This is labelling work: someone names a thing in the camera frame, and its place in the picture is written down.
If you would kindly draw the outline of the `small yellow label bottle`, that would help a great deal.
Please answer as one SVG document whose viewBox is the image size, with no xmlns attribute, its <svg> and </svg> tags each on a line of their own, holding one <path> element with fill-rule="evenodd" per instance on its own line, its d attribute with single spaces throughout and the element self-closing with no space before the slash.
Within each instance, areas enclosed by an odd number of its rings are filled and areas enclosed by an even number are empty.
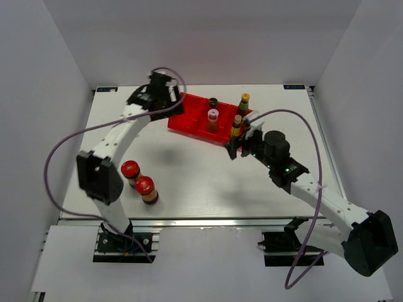
<svg viewBox="0 0 403 302">
<path fill-rule="evenodd" d="M 238 137 L 240 135 L 241 123 L 242 123 L 242 116 L 241 115 L 235 115 L 234 116 L 234 121 L 232 123 L 232 127 L 230 129 L 230 138 Z"/>
</svg>

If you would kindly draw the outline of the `pink cap spice jar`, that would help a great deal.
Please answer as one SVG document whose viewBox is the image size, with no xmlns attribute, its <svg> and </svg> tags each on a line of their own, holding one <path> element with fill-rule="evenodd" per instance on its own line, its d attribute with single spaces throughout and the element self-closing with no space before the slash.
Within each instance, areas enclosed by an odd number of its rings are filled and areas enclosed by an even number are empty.
<svg viewBox="0 0 403 302">
<path fill-rule="evenodd" d="M 207 113 L 207 131 L 216 133 L 219 129 L 219 111 L 210 109 Z"/>
</svg>

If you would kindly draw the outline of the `yellow cap sauce bottle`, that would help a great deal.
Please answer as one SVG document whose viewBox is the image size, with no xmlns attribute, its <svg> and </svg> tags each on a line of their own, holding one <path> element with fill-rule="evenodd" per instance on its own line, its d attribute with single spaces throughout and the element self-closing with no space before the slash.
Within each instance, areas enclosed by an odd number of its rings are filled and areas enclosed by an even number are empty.
<svg viewBox="0 0 403 302">
<path fill-rule="evenodd" d="M 248 114 L 249 111 L 249 100 L 250 100 L 250 95 L 248 93 L 244 93 L 241 96 L 241 101 L 238 105 L 237 108 L 237 114 L 238 116 L 237 121 L 239 122 L 239 125 L 242 125 L 242 121 L 244 117 Z"/>
</svg>

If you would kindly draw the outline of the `black cap spice jar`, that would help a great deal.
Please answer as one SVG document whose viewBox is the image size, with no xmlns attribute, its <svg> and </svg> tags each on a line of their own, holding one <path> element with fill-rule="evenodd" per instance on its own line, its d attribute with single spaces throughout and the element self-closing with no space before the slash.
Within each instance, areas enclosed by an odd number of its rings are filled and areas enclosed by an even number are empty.
<svg viewBox="0 0 403 302">
<path fill-rule="evenodd" d="M 216 98 L 210 98 L 208 100 L 209 109 L 217 109 L 218 100 Z"/>
</svg>

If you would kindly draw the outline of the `red lid sauce jar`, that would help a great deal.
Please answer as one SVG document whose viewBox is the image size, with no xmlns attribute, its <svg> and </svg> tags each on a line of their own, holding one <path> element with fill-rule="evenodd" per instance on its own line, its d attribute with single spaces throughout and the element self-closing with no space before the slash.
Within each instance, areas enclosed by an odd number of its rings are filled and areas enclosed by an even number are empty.
<svg viewBox="0 0 403 302">
<path fill-rule="evenodd" d="M 159 199 L 154 181 L 148 176 L 141 176 L 135 182 L 135 189 L 145 204 L 154 204 Z"/>
<path fill-rule="evenodd" d="M 134 160 L 124 162 L 120 168 L 122 175 L 127 179 L 129 185 L 135 189 L 137 179 L 142 176 L 138 163 Z"/>
</svg>

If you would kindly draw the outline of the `red lid sauce jar front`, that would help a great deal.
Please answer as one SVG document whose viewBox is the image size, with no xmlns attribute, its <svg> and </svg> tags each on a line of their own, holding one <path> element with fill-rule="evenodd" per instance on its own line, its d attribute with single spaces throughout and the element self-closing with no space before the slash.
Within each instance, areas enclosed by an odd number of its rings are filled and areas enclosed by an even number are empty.
<svg viewBox="0 0 403 302">
<path fill-rule="evenodd" d="M 141 176 L 135 182 L 135 189 L 145 204 L 154 204 L 159 199 L 154 181 L 148 176 Z"/>
</svg>

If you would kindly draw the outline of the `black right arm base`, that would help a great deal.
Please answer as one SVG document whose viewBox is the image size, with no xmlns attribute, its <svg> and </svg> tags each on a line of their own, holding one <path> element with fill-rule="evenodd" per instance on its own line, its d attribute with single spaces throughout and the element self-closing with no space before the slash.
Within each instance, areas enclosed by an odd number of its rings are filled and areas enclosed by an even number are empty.
<svg viewBox="0 0 403 302">
<path fill-rule="evenodd" d="M 257 246 L 264 253 L 266 267 L 291 267 L 303 241 L 297 238 L 294 231 L 300 225 L 309 227 L 310 223 L 307 223 L 308 221 L 308 218 L 297 216 L 279 232 L 269 231 L 262 233 L 263 239 L 257 243 Z M 323 266 L 323 257 L 316 260 L 321 252 L 321 249 L 307 245 L 297 265 L 304 267 L 310 265 Z"/>
</svg>

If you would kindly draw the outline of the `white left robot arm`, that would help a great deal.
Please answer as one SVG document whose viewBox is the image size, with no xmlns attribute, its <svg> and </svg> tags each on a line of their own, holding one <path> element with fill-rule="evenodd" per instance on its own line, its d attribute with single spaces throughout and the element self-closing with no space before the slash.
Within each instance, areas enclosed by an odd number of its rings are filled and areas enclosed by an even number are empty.
<svg viewBox="0 0 403 302">
<path fill-rule="evenodd" d="M 138 87 L 126 100 L 117 121 L 109 124 L 106 136 L 91 150 L 76 157 L 79 187 L 93 200 L 100 218 L 113 232 L 111 243 L 120 251 L 133 244 L 132 225 L 120 201 L 123 179 L 118 165 L 136 136 L 151 122 L 184 113 L 186 90 L 182 77 L 172 69 L 158 67 L 149 82 Z"/>
</svg>

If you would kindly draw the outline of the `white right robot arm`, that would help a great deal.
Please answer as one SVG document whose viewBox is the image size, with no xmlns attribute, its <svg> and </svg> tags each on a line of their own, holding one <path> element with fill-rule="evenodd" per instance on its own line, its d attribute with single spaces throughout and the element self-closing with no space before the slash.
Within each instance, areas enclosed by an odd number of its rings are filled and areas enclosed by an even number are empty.
<svg viewBox="0 0 403 302">
<path fill-rule="evenodd" d="M 290 144 L 280 131 L 263 133 L 246 130 L 225 143 L 229 157 L 252 155 L 269 170 L 273 183 L 288 194 L 319 207 L 334 226 L 316 225 L 308 245 L 336 254 L 360 275 L 369 277 L 398 251 L 390 217 L 381 210 L 374 213 L 334 193 L 320 188 L 308 168 L 290 155 Z"/>
</svg>

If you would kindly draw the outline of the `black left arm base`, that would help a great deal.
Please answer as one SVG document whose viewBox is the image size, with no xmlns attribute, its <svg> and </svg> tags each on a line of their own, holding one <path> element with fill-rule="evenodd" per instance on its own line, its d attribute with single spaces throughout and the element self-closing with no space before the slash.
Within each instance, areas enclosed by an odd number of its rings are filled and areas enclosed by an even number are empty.
<svg viewBox="0 0 403 302">
<path fill-rule="evenodd" d="M 98 228 L 98 235 L 93 252 L 94 263 L 151 264 L 156 258 L 159 247 L 157 232 L 132 232 L 131 236 L 141 244 L 107 230 L 103 224 Z"/>
</svg>

